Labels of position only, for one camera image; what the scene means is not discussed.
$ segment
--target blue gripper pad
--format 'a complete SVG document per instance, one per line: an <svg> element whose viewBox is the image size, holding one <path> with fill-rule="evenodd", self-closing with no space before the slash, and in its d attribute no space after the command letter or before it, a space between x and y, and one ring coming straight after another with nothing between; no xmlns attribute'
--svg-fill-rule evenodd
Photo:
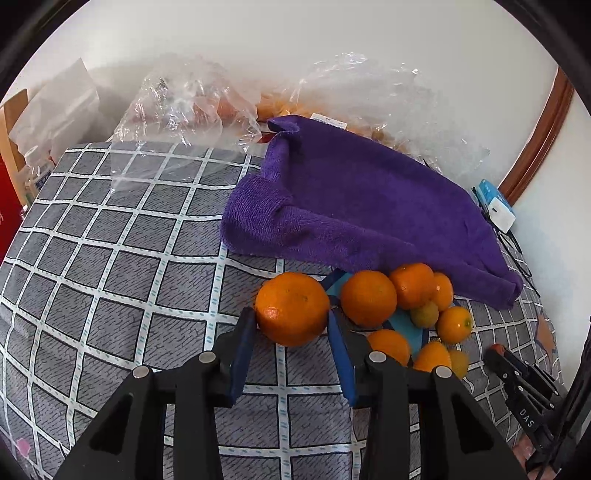
<svg viewBox="0 0 591 480"><path fill-rule="evenodd" d="M252 349L254 347L254 339L256 334L256 319L254 311L251 311L246 318L245 325L242 331L242 336L236 349L236 356L230 367L230 399L232 405L242 395L244 383L246 383L246 375L248 374L248 366L251 362Z"/></svg>
<svg viewBox="0 0 591 480"><path fill-rule="evenodd" d="M340 333L335 314L329 311L329 342L335 360L336 371L339 374L340 387L343 396L348 400L351 407L357 404L357 390L355 388L355 371L349 359L345 342Z"/></svg>

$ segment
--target white wall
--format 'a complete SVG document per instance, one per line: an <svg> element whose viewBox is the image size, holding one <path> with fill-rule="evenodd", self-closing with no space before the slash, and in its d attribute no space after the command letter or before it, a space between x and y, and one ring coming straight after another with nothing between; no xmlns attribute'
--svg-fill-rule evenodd
<svg viewBox="0 0 591 480"><path fill-rule="evenodd" d="M553 320L570 385L591 316L591 116L578 95L554 147L517 201L514 233Z"/></svg>
<svg viewBox="0 0 591 480"><path fill-rule="evenodd" d="M251 77L298 78L356 51L422 72L491 151L497 183L531 133L556 65L493 0L91 0L37 51L11 93L81 57L118 120L161 53L202 54Z"/></svg>

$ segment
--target barcode sticker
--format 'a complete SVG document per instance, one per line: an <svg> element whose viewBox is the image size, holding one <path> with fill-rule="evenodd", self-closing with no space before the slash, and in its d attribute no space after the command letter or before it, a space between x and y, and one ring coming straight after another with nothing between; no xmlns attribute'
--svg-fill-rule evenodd
<svg viewBox="0 0 591 480"><path fill-rule="evenodd" d="M310 120L318 120L319 122L332 125L336 128L342 128L343 130L347 128L347 124L345 122L340 122L329 116L320 115L319 113L313 113L310 117Z"/></svg>

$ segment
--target silver screw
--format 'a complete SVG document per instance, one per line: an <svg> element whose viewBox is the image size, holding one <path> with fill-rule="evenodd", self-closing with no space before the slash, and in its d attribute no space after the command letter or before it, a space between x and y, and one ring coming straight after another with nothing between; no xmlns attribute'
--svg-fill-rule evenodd
<svg viewBox="0 0 591 480"><path fill-rule="evenodd" d="M216 354L209 350L199 355L199 361L203 364L210 364L211 362L215 361L215 359Z"/></svg>
<svg viewBox="0 0 591 480"><path fill-rule="evenodd" d="M144 378L146 375L150 373L150 369L145 365L140 365L139 367L135 367L133 374L134 378Z"/></svg>
<svg viewBox="0 0 591 480"><path fill-rule="evenodd" d="M449 378L452 376L452 371L449 367L439 365L439 367L435 369L435 374L440 378Z"/></svg>
<svg viewBox="0 0 591 480"><path fill-rule="evenodd" d="M383 352L378 352L374 350L369 354L369 359L375 364L381 364L386 361L386 354Z"/></svg>

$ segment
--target plastic bag with fruit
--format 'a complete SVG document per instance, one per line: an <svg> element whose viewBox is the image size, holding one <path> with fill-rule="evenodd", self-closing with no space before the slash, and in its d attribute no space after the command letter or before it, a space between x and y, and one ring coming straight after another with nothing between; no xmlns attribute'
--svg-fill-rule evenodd
<svg viewBox="0 0 591 480"><path fill-rule="evenodd" d="M291 89L263 93L260 121L318 113L424 162L465 189L489 154L467 139L441 93L417 83L418 70L387 68L357 53L319 61Z"/></svg>
<svg viewBox="0 0 591 480"><path fill-rule="evenodd" d="M159 170L160 178L192 181L194 175L188 174L193 169L187 164L195 162L191 156L199 156L194 154L197 147L244 152L256 143L261 137L255 107L259 93L238 88L229 77L221 65L199 56L160 58L115 130L113 150L129 150L135 144L140 153L131 160L132 166L128 157L112 155L113 187L128 186L125 180L130 178L154 178L154 170ZM155 150L158 157L168 151L162 151L166 150L162 143L146 142L175 148L174 161L154 161L154 155L144 152Z"/></svg>

